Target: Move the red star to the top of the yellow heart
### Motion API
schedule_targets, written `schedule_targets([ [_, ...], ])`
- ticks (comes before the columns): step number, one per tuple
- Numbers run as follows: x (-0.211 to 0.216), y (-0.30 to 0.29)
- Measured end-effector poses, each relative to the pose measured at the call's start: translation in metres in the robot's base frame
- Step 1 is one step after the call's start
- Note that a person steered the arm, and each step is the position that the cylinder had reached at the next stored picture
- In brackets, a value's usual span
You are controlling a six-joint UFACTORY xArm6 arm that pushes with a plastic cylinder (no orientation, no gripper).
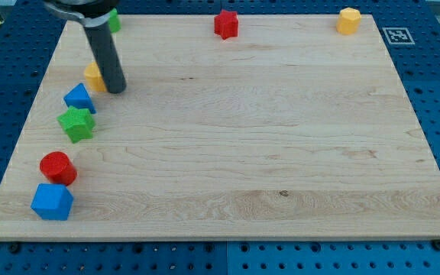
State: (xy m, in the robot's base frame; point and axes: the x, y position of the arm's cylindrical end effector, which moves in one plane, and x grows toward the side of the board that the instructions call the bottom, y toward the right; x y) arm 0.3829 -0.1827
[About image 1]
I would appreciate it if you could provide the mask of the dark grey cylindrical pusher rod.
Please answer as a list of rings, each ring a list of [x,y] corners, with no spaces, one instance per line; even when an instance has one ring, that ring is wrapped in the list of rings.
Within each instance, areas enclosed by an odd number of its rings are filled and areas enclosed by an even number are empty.
[[[112,94],[124,92],[127,82],[108,23],[84,27],[84,31],[106,90]]]

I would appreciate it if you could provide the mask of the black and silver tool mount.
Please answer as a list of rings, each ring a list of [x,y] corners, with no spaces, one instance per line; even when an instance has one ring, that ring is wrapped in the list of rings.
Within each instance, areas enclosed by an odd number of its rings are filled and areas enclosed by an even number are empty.
[[[43,0],[43,3],[52,15],[93,28],[108,21],[120,0]]]

